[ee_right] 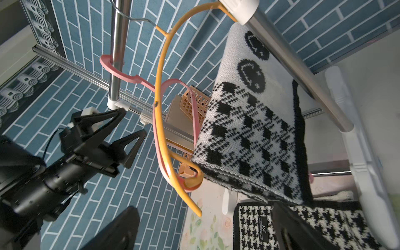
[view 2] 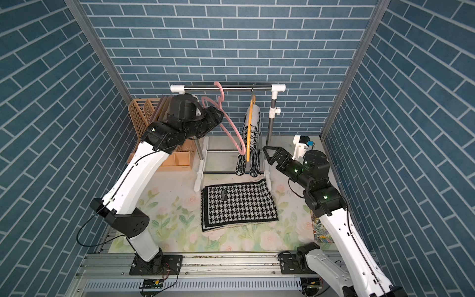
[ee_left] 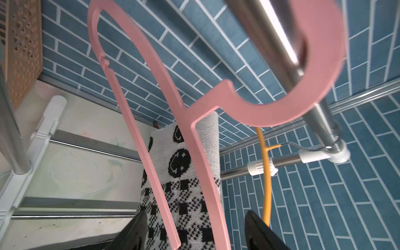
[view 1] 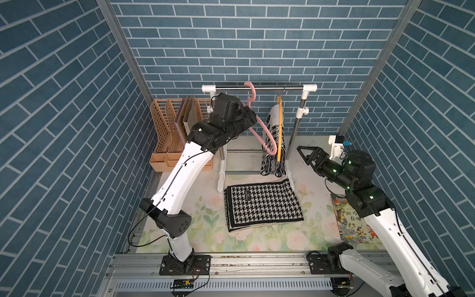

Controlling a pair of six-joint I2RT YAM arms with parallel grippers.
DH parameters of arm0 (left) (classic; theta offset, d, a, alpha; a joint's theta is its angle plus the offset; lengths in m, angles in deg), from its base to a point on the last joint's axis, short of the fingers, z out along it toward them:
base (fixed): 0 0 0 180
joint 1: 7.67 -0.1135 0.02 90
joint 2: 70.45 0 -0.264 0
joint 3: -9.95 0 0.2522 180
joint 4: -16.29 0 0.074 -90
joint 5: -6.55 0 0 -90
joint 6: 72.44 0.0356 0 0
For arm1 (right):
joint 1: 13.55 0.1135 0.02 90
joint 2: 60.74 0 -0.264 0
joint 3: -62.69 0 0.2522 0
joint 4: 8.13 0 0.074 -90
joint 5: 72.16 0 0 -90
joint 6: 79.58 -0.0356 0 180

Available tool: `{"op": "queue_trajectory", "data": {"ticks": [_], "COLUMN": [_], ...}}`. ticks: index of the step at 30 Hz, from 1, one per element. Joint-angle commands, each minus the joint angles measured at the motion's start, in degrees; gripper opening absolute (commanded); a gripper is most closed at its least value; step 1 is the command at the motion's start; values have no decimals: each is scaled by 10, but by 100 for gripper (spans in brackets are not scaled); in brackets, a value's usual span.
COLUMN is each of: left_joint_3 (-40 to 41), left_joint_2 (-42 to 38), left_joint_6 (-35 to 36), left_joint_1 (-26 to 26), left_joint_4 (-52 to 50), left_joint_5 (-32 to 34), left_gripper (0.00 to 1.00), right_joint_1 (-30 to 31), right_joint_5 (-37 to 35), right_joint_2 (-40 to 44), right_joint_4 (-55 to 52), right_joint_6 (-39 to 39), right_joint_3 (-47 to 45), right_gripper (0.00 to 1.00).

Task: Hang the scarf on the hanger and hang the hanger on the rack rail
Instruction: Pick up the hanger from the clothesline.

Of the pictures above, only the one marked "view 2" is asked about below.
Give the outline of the pink plastic hanger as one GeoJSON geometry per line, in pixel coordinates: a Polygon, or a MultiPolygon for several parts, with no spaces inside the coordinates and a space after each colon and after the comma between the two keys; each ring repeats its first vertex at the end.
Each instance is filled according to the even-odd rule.
{"type": "Polygon", "coordinates": [[[205,100],[209,101],[212,105],[214,105],[219,111],[221,111],[224,114],[225,119],[228,121],[228,123],[231,125],[232,129],[234,130],[235,134],[238,137],[238,141],[234,139],[234,137],[230,134],[229,130],[223,125],[220,124],[220,127],[225,131],[226,135],[231,139],[231,142],[234,144],[234,146],[237,148],[238,152],[240,155],[246,155],[246,144],[241,136],[241,133],[235,126],[234,122],[231,120],[231,118],[224,112],[224,109],[222,107],[222,103],[225,100],[225,93],[222,88],[222,85],[219,82],[214,82],[214,86],[218,87],[220,91],[220,95],[218,96],[218,102],[213,101],[207,96],[202,96],[201,101],[203,106],[205,106],[205,100]]]}

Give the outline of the smiley face knit scarf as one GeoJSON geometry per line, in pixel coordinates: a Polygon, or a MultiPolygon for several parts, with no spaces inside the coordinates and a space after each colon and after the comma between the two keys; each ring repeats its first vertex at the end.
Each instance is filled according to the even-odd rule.
{"type": "Polygon", "coordinates": [[[235,174],[242,176],[245,174],[247,167],[247,148],[249,147],[249,174],[253,178],[257,178],[260,172],[260,145],[259,137],[261,135],[261,109],[257,105],[252,105],[247,109],[244,117],[244,124],[241,130],[241,137],[246,144],[245,154],[238,155],[235,174]]]}

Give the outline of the orange plastic hanger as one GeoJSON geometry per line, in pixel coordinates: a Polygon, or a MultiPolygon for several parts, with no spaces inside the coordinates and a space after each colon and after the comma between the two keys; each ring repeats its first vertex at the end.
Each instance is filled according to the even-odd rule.
{"type": "Polygon", "coordinates": [[[254,94],[254,88],[251,90],[251,102],[249,106],[249,112],[247,115],[247,146],[246,146],[246,162],[250,162],[251,159],[251,124],[252,124],[252,114],[253,106],[256,103],[256,96],[254,94]]]}

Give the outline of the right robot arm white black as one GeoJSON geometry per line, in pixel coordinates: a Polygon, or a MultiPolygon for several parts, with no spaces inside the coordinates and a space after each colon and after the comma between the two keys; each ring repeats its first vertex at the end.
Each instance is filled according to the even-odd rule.
{"type": "Polygon", "coordinates": [[[270,165],[304,188],[307,206],[329,232],[347,269],[328,260],[316,243],[298,248],[301,268],[320,275],[341,297],[405,297],[404,288],[386,277],[357,232],[348,203],[329,180],[326,155],[309,150],[299,163],[282,147],[265,146],[263,152],[270,165]]]}

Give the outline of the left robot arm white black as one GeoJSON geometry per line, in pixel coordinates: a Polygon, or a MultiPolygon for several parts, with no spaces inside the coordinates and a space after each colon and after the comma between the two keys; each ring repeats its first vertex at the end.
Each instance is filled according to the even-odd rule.
{"type": "Polygon", "coordinates": [[[115,230],[126,236],[136,254],[151,262],[160,253],[148,231],[150,219],[136,205],[157,169],[185,140],[200,139],[222,123],[225,114],[214,106],[204,108],[191,94],[174,96],[163,121],[151,123],[136,153],[116,184],[90,206],[115,230]]]}

